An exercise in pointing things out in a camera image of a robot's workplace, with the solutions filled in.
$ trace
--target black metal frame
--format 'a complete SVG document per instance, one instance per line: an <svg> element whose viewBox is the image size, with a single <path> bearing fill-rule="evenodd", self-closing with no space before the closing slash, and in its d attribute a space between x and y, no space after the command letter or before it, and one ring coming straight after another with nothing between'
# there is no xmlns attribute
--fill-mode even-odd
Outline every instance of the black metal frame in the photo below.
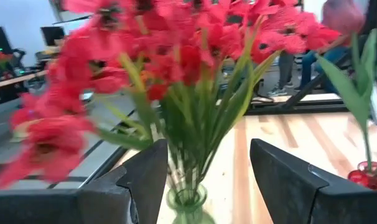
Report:
<svg viewBox="0 0 377 224"><path fill-rule="evenodd" d="M366 22L362 34L369 34L377 28L377 0L370 0L366 15ZM340 67L347 60L351 59L351 52L348 51L336 62ZM326 79L326 74L320 74L311 80L296 95L292 95L286 102L280 103L253 103L248 106L244 115L265 115L265 114L292 114L292 113L333 113L348 111L342 100L312 100L301 101L307 94Z"/></svg>

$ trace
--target sneaker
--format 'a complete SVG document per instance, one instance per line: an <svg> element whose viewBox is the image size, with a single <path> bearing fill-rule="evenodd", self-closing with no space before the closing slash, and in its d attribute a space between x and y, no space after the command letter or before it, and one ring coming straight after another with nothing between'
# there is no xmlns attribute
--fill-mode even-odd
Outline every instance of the sneaker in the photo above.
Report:
<svg viewBox="0 0 377 224"><path fill-rule="evenodd" d="M280 89L280 88L274 88L270 92L268 92L268 96L273 97L273 96L284 96L287 95L287 91L285 88Z"/></svg>
<svg viewBox="0 0 377 224"><path fill-rule="evenodd" d="M294 84L292 83L292 81L290 81L286 84L286 87L288 88L294 87Z"/></svg>

